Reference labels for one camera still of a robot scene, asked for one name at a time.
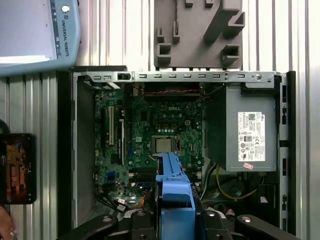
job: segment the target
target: gray 3d printed part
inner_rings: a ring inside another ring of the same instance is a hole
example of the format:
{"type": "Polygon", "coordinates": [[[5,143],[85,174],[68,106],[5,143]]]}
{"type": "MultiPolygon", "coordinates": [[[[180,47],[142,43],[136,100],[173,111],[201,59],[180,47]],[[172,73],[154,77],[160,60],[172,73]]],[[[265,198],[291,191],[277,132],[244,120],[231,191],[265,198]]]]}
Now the gray 3d printed part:
{"type": "Polygon", "coordinates": [[[0,33],[0,77],[72,67],[80,43],[78,1],[0,1],[0,33]]]}
{"type": "Polygon", "coordinates": [[[157,0],[154,65],[239,68],[244,23],[242,0],[157,0]]]}

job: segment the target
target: green circuit board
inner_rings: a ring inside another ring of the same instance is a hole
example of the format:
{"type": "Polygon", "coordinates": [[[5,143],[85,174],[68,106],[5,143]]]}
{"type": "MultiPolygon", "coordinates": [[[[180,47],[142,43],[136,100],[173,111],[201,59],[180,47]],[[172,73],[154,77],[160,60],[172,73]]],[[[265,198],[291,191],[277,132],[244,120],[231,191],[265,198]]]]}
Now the green circuit board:
{"type": "Polygon", "coordinates": [[[132,167],[156,166],[155,156],[175,152],[184,168],[202,165],[202,102],[132,101],[132,167]]]}
{"type": "Polygon", "coordinates": [[[122,90],[98,91],[96,184],[108,185],[112,197],[141,197],[144,190],[141,186],[145,185],[133,180],[132,171],[155,173],[158,153],[163,152],[175,152],[187,174],[192,174],[193,182],[200,184],[202,114],[201,97],[192,102],[150,102],[143,94],[125,97],[122,90]]]}

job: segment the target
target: blue plastic bracket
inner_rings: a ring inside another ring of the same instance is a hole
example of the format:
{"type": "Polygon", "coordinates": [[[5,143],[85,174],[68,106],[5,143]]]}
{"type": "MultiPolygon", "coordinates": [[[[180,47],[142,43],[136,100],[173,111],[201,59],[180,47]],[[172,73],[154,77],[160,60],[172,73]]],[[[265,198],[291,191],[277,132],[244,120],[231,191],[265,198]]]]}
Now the blue plastic bracket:
{"type": "Polygon", "coordinates": [[[162,183],[162,202],[186,203],[189,207],[161,209],[162,240],[194,240],[196,207],[187,175],[183,172],[179,158],[173,153],[161,153],[163,175],[156,181],[162,183]]]}

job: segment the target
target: chip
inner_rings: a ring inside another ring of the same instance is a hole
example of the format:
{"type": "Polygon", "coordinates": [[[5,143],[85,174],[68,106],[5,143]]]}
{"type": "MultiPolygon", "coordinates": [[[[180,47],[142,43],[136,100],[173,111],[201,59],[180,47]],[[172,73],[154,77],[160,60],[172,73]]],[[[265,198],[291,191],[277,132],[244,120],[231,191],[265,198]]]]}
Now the chip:
{"type": "Polygon", "coordinates": [[[172,152],[171,138],[158,138],[155,143],[156,153],[169,153],[172,152]]]}

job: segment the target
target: pcie slot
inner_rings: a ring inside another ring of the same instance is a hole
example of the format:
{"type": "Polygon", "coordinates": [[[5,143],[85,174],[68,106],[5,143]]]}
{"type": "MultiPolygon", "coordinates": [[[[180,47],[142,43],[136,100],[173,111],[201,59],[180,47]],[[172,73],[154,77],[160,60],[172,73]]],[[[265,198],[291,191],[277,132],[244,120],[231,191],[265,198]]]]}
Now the pcie slot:
{"type": "Polygon", "coordinates": [[[125,165],[125,120],[119,120],[118,127],[118,155],[119,165],[125,165]]]}
{"type": "Polygon", "coordinates": [[[115,107],[109,106],[108,107],[108,114],[109,114],[109,145],[115,144],[115,107]]]}

